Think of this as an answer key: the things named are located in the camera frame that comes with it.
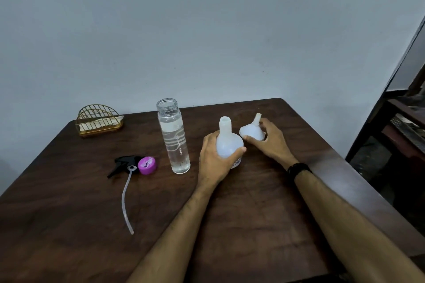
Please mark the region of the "person's right hand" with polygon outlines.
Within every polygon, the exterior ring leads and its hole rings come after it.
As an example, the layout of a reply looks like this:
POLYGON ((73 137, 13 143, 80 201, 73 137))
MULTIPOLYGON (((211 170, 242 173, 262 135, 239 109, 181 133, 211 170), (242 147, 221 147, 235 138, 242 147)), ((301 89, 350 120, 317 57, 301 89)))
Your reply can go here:
POLYGON ((278 162, 285 170, 299 161, 291 153, 282 131, 267 118, 260 119, 260 125, 266 132, 263 141, 263 154, 278 162))

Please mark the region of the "person's left hand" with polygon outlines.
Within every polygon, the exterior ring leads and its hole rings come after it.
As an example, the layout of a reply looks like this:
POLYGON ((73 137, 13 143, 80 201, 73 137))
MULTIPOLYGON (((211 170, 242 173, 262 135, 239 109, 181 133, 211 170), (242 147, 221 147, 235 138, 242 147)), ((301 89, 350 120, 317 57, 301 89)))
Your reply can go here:
POLYGON ((221 158, 216 151, 216 139, 219 130, 204 137, 199 156, 198 187, 215 190, 217 185, 227 176, 233 164, 221 158))

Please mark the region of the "white plastic funnel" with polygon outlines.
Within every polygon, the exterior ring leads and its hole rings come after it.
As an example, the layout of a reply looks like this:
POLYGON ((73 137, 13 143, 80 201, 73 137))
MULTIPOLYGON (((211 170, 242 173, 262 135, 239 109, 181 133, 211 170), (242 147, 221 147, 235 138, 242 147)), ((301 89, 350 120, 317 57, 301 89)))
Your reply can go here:
POLYGON ((240 128, 239 135, 241 137, 250 136, 258 141, 264 141, 265 132, 260 127, 261 113, 257 113, 253 121, 240 128))

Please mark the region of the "white plastic spray bottle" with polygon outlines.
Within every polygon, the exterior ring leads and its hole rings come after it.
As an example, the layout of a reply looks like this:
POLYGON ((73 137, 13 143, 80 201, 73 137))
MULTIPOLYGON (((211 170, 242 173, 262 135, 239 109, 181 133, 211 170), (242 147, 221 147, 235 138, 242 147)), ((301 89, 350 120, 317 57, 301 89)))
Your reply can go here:
POLYGON ((217 154, 226 159, 230 157, 238 148, 243 147, 242 138, 232 132, 232 122, 227 116, 219 120, 219 135, 216 139, 217 154))

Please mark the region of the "person's right forearm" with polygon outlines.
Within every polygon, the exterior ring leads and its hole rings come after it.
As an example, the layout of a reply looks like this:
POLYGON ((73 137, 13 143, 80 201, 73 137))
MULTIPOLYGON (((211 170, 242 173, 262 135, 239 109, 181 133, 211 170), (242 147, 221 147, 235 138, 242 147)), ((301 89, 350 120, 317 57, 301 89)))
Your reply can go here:
POLYGON ((356 283, 425 283, 389 237, 309 171, 295 184, 332 251, 356 283))

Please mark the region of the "person's left forearm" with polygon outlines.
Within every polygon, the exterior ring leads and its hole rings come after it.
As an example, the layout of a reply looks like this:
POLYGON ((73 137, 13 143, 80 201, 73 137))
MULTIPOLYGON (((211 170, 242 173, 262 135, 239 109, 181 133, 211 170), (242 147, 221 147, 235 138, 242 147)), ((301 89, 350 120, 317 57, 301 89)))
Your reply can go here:
POLYGON ((183 283, 201 221, 218 182, 199 183, 126 283, 183 283))

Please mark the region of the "black wristband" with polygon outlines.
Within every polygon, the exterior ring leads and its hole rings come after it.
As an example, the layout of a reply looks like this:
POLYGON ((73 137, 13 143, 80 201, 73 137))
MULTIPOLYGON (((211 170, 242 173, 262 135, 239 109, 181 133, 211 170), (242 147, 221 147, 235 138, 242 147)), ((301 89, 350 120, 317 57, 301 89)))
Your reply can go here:
POLYGON ((292 182, 295 182, 295 178, 302 172, 308 172, 308 173, 312 173, 311 169, 309 168, 309 166, 306 163, 294 163, 293 165, 291 165, 288 169, 287 169, 287 174, 288 177, 291 179, 292 182))

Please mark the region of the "clear plastic water bottle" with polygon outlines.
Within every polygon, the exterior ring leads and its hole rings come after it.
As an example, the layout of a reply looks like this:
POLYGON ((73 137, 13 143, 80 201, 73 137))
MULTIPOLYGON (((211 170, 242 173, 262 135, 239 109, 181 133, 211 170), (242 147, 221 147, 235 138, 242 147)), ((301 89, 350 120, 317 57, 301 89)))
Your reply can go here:
POLYGON ((178 103, 173 98, 165 98, 158 101, 156 107, 172 171, 175 174, 186 173, 191 164, 178 103))

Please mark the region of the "purple bottle cap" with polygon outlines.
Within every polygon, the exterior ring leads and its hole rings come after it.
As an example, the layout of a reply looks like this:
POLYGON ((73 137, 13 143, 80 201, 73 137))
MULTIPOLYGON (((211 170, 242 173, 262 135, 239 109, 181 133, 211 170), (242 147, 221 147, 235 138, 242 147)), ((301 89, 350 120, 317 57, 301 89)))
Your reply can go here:
POLYGON ((156 159, 154 157, 142 157, 137 168, 142 175, 152 174, 157 169, 156 159))

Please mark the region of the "black spray trigger with tube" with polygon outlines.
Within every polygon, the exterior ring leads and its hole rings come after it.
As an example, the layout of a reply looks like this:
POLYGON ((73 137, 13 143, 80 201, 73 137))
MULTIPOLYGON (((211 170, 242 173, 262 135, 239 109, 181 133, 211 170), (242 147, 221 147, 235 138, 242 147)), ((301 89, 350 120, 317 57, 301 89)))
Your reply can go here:
POLYGON ((118 175, 121 172, 126 172, 128 174, 125 186, 122 191, 121 195, 121 208, 122 208, 122 214, 125 220, 125 224, 130 232, 131 235, 134 235, 133 227, 129 221, 129 217, 127 215, 126 211, 126 205, 125 205, 125 195, 126 191, 128 189, 128 186, 130 184, 130 180, 132 178, 132 175, 134 173, 138 173, 138 163, 142 159, 141 156, 122 156, 114 159, 115 167, 114 169, 107 175, 107 178, 110 179, 116 175, 118 175))

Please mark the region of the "dark wooden shelf unit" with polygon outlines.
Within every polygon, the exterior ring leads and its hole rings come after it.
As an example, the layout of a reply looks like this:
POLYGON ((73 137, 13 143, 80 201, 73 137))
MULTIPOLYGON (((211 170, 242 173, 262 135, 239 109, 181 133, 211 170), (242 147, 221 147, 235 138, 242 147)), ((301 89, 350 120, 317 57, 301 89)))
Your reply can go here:
POLYGON ((385 147, 389 160, 368 182, 378 192, 389 186, 393 207, 425 237, 425 154, 391 125, 396 114, 425 130, 425 63, 406 91, 380 97, 345 159, 351 162, 371 137, 385 147))

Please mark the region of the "white paper napkins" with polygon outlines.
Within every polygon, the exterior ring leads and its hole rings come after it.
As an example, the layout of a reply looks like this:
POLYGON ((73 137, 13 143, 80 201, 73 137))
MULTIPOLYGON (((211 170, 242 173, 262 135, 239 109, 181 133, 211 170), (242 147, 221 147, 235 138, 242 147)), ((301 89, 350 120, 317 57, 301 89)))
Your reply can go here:
POLYGON ((104 128, 113 129, 115 127, 119 127, 123 119, 124 115, 100 118, 90 122, 83 122, 78 125, 78 128, 81 133, 88 131, 94 132, 95 130, 104 128))

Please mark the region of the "grey metal grate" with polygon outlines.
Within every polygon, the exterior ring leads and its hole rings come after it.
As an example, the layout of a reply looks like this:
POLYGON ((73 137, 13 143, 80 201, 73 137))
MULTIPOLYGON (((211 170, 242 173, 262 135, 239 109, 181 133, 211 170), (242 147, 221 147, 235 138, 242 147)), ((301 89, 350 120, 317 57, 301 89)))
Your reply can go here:
POLYGON ((413 146, 425 154, 425 130, 401 114, 396 114, 390 123, 396 128, 413 146))

